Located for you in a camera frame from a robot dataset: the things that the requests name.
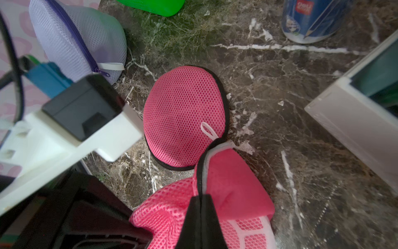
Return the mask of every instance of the pencil graphic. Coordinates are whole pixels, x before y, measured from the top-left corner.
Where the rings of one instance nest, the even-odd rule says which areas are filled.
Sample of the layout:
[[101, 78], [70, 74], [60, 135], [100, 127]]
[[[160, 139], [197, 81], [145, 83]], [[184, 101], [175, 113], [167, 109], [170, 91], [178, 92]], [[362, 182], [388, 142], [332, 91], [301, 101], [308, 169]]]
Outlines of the pencil graphic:
[[319, 25], [325, 20], [325, 18], [332, 12], [332, 10], [341, 2], [341, 0], [332, 0], [325, 10], [318, 16], [318, 18], [312, 23], [311, 27], [308, 29], [304, 36], [304, 39], [308, 37], [312, 32], [314, 32]]

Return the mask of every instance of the black trim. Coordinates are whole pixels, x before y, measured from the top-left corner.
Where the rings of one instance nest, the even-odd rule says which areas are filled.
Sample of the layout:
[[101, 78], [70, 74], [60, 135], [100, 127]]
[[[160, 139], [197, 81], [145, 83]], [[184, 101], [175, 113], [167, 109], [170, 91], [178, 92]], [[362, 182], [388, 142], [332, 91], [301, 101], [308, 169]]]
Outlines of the black trim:
[[146, 142], [146, 145], [148, 146], [148, 149], [149, 149], [149, 152], [150, 152], [150, 155], [152, 156], [152, 158], [153, 158], [158, 164], [160, 164], [160, 166], [162, 166], [163, 168], [166, 168], [166, 169], [171, 170], [171, 171], [189, 171], [189, 170], [195, 168], [195, 165], [186, 166], [186, 167], [173, 167], [173, 166], [168, 165], [167, 163], [162, 162], [161, 160], [159, 160], [159, 159], [152, 153], [152, 150], [150, 150], [150, 147], [149, 147], [149, 144], [148, 144], [148, 141], [146, 140], [146, 138], [145, 138], [145, 142]]
[[[185, 65], [185, 66], [199, 67], [199, 66], [195, 66], [195, 65]], [[217, 86], [218, 86], [219, 91], [220, 91], [221, 98], [222, 98], [222, 104], [223, 104], [223, 106], [224, 106], [224, 113], [225, 113], [225, 128], [224, 128], [224, 133], [222, 134], [222, 136], [221, 136], [220, 138], [214, 140], [214, 141], [206, 148], [206, 150], [203, 152], [202, 156], [200, 157], [200, 159], [201, 159], [201, 158], [203, 157], [203, 155], [206, 154], [206, 152], [207, 152], [209, 149], [214, 148], [214, 147], [217, 146], [218, 144], [221, 144], [221, 143], [226, 142], [226, 137], [227, 137], [227, 135], [228, 135], [228, 130], [229, 130], [229, 105], [228, 105], [228, 100], [227, 100], [227, 98], [226, 98], [226, 93], [225, 93], [224, 87], [223, 87], [223, 85], [222, 85], [222, 83], [221, 83], [221, 80], [218, 78], [218, 76], [217, 76], [215, 73], [213, 73], [211, 70], [207, 69], [207, 68], [204, 68], [204, 67], [199, 67], [199, 68], [206, 70], [209, 74], [211, 74], [211, 76], [213, 76], [214, 80], [216, 81]], [[214, 146], [211, 147], [211, 145], [214, 144], [215, 141], [219, 141], [219, 142], [218, 142], [216, 145], [214, 145]], [[159, 163], [162, 167], [164, 167], [164, 168], [166, 168], [166, 169], [168, 169], [168, 170], [171, 170], [171, 171], [188, 171], [188, 170], [191, 170], [191, 169], [194, 169], [194, 168], [195, 168], [195, 165], [186, 166], [186, 167], [173, 167], [173, 166], [171, 166], [171, 165], [168, 165], [167, 163], [162, 162], [161, 160], [159, 160], [159, 159], [152, 153], [152, 151], [151, 151], [151, 149], [150, 149], [150, 147], [149, 147], [149, 144], [148, 144], [148, 141], [146, 140], [146, 138], [145, 138], [145, 142], [146, 142], [146, 145], [147, 145], [148, 148], [149, 148], [149, 152], [150, 152], [150, 154], [152, 155], [153, 159], [154, 159], [157, 163]]]

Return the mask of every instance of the green container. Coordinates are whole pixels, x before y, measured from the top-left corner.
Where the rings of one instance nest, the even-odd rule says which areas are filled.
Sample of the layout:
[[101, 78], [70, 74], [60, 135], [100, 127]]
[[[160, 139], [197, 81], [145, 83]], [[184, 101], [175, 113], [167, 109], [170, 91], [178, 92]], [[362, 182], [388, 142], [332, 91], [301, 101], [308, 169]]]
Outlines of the green container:
[[118, 0], [124, 5], [145, 10], [161, 16], [175, 15], [183, 6], [185, 0]]

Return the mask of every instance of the zipper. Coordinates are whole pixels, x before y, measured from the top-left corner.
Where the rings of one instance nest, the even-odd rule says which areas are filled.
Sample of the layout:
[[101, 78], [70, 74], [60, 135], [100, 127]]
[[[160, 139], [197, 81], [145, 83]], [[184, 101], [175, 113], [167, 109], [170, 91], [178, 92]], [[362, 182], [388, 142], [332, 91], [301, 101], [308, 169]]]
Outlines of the zipper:
[[90, 51], [86, 47], [86, 44], [83, 41], [82, 36], [80, 35], [79, 31], [77, 30], [75, 24], [72, 22], [64, 8], [57, 3], [55, 0], [46, 0], [53, 11], [61, 18], [64, 22], [66, 27], [68, 28], [69, 32], [72, 34], [72, 37], [76, 41], [77, 45], [79, 46], [80, 50], [82, 51], [86, 61], [91, 67], [91, 71], [95, 73], [100, 73], [103, 76], [110, 77], [111, 75], [107, 72], [101, 71], [97, 65], [97, 62], [94, 60], [93, 56], [91, 55]]

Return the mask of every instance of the white strap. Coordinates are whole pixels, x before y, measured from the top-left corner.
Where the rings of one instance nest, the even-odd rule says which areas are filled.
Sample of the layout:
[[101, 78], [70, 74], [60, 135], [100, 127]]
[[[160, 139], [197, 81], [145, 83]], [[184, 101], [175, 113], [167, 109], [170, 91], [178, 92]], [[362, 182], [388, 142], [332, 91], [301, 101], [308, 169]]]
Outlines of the white strap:
[[202, 122], [202, 123], [200, 124], [200, 129], [201, 129], [202, 132], [203, 132], [206, 136], [208, 136], [211, 140], [214, 141], [215, 139], [218, 138], [216, 132], [213, 130], [213, 128], [212, 128], [208, 123]]
[[100, 69], [105, 69], [105, 70], [115, 70], [115, 71], [124, 70], [123, 63], [109, 62], [109, 63], [97, 63], [97, 65]]

